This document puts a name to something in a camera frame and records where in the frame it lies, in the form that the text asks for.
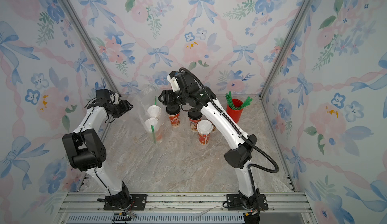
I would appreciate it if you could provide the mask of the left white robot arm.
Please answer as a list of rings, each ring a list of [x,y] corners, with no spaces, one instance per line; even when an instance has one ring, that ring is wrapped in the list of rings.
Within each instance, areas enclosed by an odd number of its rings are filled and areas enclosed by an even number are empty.
[[[125,183],[109,169],[106,148],[97,131],[110,118],[117,119],[133,109],[127,100],[108,90],[96,91],[95,99],[86,106],[86,115],[79,126],[62,137],[62,143],[71,167],[85,172],[104,189],[99,202],[123,211],[132,207],[133,198]]]

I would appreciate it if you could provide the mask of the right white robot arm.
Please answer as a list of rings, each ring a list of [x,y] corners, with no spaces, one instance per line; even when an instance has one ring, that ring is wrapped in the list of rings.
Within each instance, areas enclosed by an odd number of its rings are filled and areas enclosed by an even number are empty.
[[[251,163],[253,146],[257,138],[243,131],[226,110],[217,96],[189,70],[181,68],[167,76],[172,89],[164,90],[159,96],[165,105],[189,105],[190,111],[201,112],[226,139],[230,150],[224,155],[227,163],[235,169],[239,182],[239,196],[246,210],[257,210],[258,197],[255,182],[248,165]]]

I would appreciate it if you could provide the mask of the clear plastic carrier bag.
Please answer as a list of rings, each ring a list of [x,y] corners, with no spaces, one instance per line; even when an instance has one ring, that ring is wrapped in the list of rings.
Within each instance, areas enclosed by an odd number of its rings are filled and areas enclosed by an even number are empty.
[[[153,143],[163,142],[165,130],[165,112],[159,102],[157,92],[146,88],[135,98],[135,108],[140,123]]]

